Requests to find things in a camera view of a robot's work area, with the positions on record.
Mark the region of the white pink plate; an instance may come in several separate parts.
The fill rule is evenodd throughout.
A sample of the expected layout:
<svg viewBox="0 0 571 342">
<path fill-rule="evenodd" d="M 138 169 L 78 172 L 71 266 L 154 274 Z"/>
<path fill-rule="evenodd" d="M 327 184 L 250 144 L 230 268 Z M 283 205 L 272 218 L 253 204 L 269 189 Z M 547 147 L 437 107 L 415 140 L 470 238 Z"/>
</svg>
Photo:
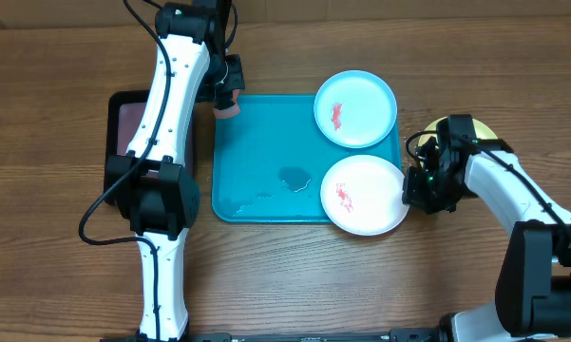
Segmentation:
<svg viewBox="0 0 571 342">
<path fill-rule="evenodd" d="M 334 164 L 320 187 L 322 207 L 340 229 L 378 236 L 395 229 L 409 206 L 402 200 L 404 175 L 389 161 L 354 155 Z"/>
</svg>

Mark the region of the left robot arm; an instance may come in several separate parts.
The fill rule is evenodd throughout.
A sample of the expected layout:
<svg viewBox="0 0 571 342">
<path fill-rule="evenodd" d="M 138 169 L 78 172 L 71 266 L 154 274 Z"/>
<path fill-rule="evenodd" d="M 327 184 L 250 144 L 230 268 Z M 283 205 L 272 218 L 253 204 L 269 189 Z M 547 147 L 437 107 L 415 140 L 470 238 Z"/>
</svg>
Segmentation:
<svg viewBox="0 0 571 342">
<path fill-rule="evenodd" d="M 200 207 L 191 175 L 193 109 L 211 103 L 236 115 L 244 88 L 242 66 L 227 52 L 238 18 L 230 1 L 165 3 L 150 34 L 156 66 L 144 112 L 122 152 L 105 165 L 105 202 L 117 205 L 139 247 L 143 317 L 134 341 L 182 341 L 189 317 L 184 302 L 184 245 Z"/>
</svg>

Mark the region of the yellow-green plate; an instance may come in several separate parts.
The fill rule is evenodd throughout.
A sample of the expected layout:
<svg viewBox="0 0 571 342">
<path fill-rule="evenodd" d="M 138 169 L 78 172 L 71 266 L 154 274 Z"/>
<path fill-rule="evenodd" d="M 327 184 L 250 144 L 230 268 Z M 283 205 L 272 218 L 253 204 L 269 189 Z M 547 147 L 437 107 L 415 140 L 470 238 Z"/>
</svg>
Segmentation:
<svg viewBox="0 0 571 342">
<path fill-rule="evenodd" d="M 445 119 L 445 117 L 437 119 L 437 120 L 433 121 L 432 123 L 430 123 L 425 128 L 426 131 L 433 131 L 433 134 L 427 134 L 427 135 L 421 136 L 417 142 L 418 147 L 424 145 L 431 137 L 436 136 L 435 131 L 436 131 L 437 124 L 444 119 Z M 480 140 L 494 140 L 494 139 L 498 138 L 498 136 L 486 124 L 482 123 L 481 121 L 473 119 L 473 125 L 474 125 L 474 129 L 475 129 L 476 137 L 478 139 L 480 139 Z"/>
</svg>

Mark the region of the light blue plate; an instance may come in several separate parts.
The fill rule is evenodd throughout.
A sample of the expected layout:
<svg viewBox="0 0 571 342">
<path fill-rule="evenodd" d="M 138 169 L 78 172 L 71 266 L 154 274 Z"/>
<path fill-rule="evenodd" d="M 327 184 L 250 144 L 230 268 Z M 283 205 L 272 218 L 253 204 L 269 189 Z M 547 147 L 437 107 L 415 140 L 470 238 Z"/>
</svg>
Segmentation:
<svg viewBox="0 0 571 342">
<path fill-rule="evenodd" d="M 316 92 L 314 119 L 331 142 L 366 148 L 390 134 L 397 120 L 397 102 L 378 76 L 364 70 L 342 71 Z"/>
</svg>

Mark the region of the green and red sponge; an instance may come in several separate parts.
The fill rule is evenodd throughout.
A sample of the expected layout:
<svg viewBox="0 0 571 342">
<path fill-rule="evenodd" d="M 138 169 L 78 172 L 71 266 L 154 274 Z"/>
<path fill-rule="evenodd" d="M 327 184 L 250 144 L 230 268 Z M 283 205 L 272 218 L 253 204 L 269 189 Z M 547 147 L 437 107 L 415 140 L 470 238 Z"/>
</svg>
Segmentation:
<svg viewBox="0 0 571 342">
<path fill-rule="evenodd" d="M 217 119 L 225 120 L 237 116 L 240 113 L 240 107 L 238 104 L 238 95 L 240 90 L 234 90 L 232 93 L 232 98 L 228 101 L 221 103 L 216 103 L 216 107 L 213 109 L 214 115 Z"/>
</svg>

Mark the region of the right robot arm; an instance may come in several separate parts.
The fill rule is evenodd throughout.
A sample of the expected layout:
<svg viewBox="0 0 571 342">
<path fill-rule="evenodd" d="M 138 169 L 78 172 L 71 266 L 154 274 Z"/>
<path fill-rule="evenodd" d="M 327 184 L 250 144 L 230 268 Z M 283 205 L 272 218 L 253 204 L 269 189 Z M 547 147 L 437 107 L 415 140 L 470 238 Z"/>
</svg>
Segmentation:
<svg viewBox="0 0 571 342">
<path fill-rule="evenodd" d="M 403 202 L 427 214 L 481 199 L 509 236 L 493 302 L 443 317 L 442 341 L 571 337 L 571 213 L 549 198 L 503 140 L 440 136 L 411 152 Z"/>
</svg>

